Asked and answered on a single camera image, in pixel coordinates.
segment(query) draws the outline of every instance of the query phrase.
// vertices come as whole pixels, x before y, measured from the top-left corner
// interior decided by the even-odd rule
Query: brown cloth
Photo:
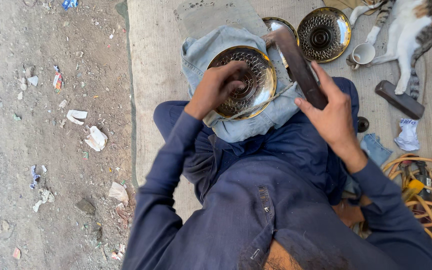
[[[361,0],[322,0],[326,7],[332,7],[339,10],[343,10],[345,8],[352,8],[354,9],[357,6],[362,6],[363,3]],[[365,15],[371,15],[373,14],[378,8],[370,9]]]

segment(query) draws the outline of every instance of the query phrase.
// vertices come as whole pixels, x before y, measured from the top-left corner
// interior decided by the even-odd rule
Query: navy blue clothing
[[[359,109],[354,84],[335,78]],[[432,269],[432,241],[401,201],[400,188],[372,162],[352,175],[372,200],[362,207],[373,233],[362,239],[333,211],[346,173],[308,118],[226,143],[183,111],[159,105],[166,144],[136,194],[123,269],[261,269],[274,238],[303,269]],[[174,188],[183,174],[202,209],[184,223]]]

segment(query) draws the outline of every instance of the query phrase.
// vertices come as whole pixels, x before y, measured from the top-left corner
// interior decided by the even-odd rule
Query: man
[[[219,140],[202,119],[244,86],[244,62],[208,69],[191,101],[156,108],[166,144],[136,195],[123,269],[432,270],[431,239],[359,147],[354,84],[312,67],[326,108],[297,98],[301,112],[284,126],[240,143]],[[331,207],[346,170],[368,198],[366,240]],[[202,204],[184,225],[172,207],[181,174]]]

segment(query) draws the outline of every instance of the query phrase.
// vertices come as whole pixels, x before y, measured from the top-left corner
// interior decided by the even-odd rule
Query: dirt ground
[[[0,269],[119,269],[111,250],[127,242],[130,229],[108,191],[113,181],[126,181],[129,197],[134,194],[127,40],[114,9],[121,0],[80,0],[68,11],[62,0],[36,0],[33,7],[33,0],[26,0],[29,7],[23,1],[0,0]],[[59,94],[53,65],[62,72]],[[18,79],[30,66],[39,82],[22,91]],[[61,128],[68,110],[87,111],[84,124],[68,121]],[[101,152],[84,142],[86,125],[107,135]],[[29,187],[32,165],[41,175],[35,189]],[[40,188],[55,201],[35,212]],[[75,208],[81,199],[94,205],[94,215]],[[126,211],[134,205],[130,199]]]

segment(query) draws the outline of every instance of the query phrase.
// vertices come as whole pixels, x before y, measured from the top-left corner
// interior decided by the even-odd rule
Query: denim cloth
[[[203,73],[211,60],[219,52],[239,45],[259,49],[268,55],[272,62],[281,61],[279,54],[267,53],[264,40],[251,34],[244,28],[238,29],[223,25],[198,40],[188,37],[181,48],[181,67],[189,83],[189,97],[193,97],[195,89],[201,82]],[[283,83],[278,74],[276,74],[276,77],[276,93],[279,93],[279,91],[289,84]],[[272,126],[278,129],[284,125],[293,114],[299,111],[299,108],[293,102],[296,97],[302,98],[303,95],[298,93],[295,83],[290,89],[271,101],[260,114],[254,117],[245,120],[222,121],[223,116],[212,110],[203,119],[203,122],[206,126],[213,129],[216,136],[226,142],[241,142],[258,134],[266,134]]]
[[[385,148],[379,142],[379,136],[376,134],[366,134],[360,143],[361,149],[363,149],[372,161],[379,167],[388,160],[389,156],[393,153],[392,150]]]

